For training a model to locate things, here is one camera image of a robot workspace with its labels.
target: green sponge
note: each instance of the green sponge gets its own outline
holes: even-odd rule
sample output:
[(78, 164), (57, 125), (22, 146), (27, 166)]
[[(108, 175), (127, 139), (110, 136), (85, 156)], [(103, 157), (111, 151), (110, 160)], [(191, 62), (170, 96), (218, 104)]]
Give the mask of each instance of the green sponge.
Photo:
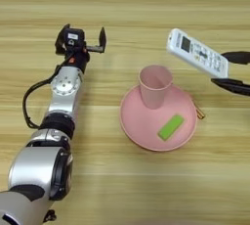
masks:
[(184, 122), (184, 118), (178, 114), (174, 115), (158, 132), (158, 136), (166, 141)]

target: table surface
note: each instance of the table surface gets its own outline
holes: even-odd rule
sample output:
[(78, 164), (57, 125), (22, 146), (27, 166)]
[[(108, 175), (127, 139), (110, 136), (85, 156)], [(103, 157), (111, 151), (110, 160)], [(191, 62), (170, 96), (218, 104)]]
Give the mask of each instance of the table surface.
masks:
[[(25, 126), (22, 96), (48, 77), (59, 30), (71, 23), (97, 44), (105, 27), (105, 54), (87, 66), (75, 136), (73, 185), (54, 208), (54, 224), (249, 224), (250, 103), (167, 54), (166, 37), (178, 27), (218, 52), (250, 50), (250, 0), (0, 0), (0, 188), (33, 130)], [(169, 68), (174, 83), (206, 113), (193, 138), (170, 153), (131, 142), (120, 128), (124, 94), (141, 68)], [(231, 78), (249, 67), (230, 66)], [(28, 101), (40, 122), (51, 99), (47, 86)]]

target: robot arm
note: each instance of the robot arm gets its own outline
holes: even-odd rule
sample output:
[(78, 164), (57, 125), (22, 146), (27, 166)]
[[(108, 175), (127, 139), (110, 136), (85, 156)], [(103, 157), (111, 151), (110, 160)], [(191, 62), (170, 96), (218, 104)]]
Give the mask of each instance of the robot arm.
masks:
[[(0, 193), (1, 225), (40, 225), (55, 220), (56, 214), (50, 207), (70, 190), (70, 141), (83, 74), (90, 60), (89, 52), (103, 53), (106, 43), (104, 29), (100, 46), (87, 46), (84, 38), (83, 30), (70, 28), (69, 24), (59, 34), (56, 53), (65, 55), (65, 61), (50, 81), (53, 97), (42, 123), (31, 125), (37, 131), (11, 166), (8, 191)], [(25, 113), (27, 123), (31, 122)]]

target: air conditioner remote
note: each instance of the air conditioner remote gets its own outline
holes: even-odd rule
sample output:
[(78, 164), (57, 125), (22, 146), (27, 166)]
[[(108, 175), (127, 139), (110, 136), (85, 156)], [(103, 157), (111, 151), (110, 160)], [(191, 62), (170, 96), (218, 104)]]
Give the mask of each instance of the air conditioner remote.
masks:
[(167, 50), (212, 78), (229, 76), (229, 61), (225, 57), (177, 28), (169, 34)]

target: pink cup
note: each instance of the pink cup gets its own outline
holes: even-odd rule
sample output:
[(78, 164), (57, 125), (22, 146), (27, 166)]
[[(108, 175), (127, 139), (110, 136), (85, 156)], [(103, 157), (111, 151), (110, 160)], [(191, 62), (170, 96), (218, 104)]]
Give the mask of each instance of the pink cup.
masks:
[(173, 77), (166, 67), (151, 65), (143, 68), (139, 75), (139, 81), (145, 106), (156, 110), (163, 105)]

